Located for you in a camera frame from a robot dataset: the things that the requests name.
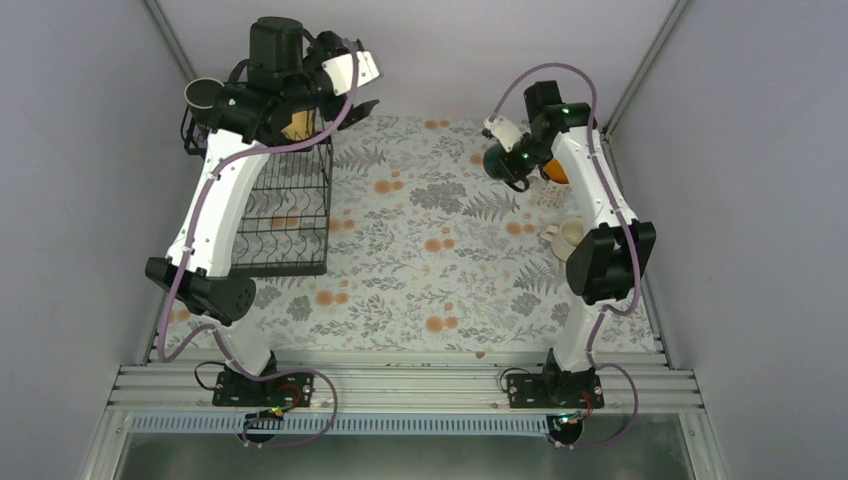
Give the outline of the yellow cup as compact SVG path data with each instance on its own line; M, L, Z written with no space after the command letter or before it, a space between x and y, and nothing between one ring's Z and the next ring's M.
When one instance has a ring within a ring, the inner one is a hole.
M290 123L281 130L281 133L290 142L309 140L315 136L315 116L315 109L293 113Z

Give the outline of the dark green mug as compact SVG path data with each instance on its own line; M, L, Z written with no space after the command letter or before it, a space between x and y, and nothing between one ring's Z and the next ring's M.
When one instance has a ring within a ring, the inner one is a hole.
M494 144L483 154L483 168L493 180L510 183L513 175L508 165L508 152L500 145Z

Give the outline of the floral white mug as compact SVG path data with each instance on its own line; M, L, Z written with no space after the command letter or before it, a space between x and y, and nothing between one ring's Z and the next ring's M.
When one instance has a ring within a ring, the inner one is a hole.
M560 162L552 159L541 167L543 180L538 204L545 208L559 208L564 204L569 191L569 178Z

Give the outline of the beige mug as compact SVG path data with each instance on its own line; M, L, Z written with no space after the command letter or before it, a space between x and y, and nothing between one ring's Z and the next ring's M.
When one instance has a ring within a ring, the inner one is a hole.
M579 217L571 217L557 225L550 225L540 233L540 238L547 242L553 255L561 262L566 262L585 235L585 225Z

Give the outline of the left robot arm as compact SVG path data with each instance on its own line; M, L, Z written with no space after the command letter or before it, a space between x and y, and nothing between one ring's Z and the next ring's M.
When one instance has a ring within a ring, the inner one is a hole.
M231 272L231 253L253 185L275 155L306 151L371 111L356 104L363 86L381 76L374 54L334 31L309 32L298 20L264 16L250 27L248 55L225 80L198 78L184 90L191 122L206 134L202 170L185 218L146 277L164 291L156 353L167 345L175 303L200 318L226 366L241 375L239 392L255 405L278 391L272 349L243 323L256 292L252 279Z

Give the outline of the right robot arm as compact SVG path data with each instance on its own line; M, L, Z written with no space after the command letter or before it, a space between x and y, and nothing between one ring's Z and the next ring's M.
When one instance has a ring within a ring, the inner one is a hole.
M592 344L603 318L615 312L617 301L639 300L656 229L638 218L615 184L589 104L564 102L554 81L534 83L523 99L528 131L500 114L485 121L496 143L484 155L484 169L510 189L525 192L531 173L555 163L576 200L584 232L565 261L572 306L563 337L551 351L557 370L541 382L544 399L565 407L580 393L575 374L594 366Z

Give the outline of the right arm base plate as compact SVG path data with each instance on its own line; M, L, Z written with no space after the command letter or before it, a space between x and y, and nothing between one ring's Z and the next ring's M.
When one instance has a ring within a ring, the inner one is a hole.
M562 371L555 363L539 373L510 367L499 377L499 385L512 409L600 409L605 406L600 378L592 368Z

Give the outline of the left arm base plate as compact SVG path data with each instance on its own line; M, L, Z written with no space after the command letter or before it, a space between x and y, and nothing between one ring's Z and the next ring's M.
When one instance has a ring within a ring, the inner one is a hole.
M309 407L314 375L296 372L258 382L225 370L217 377L211 403L215 407L290 409Z

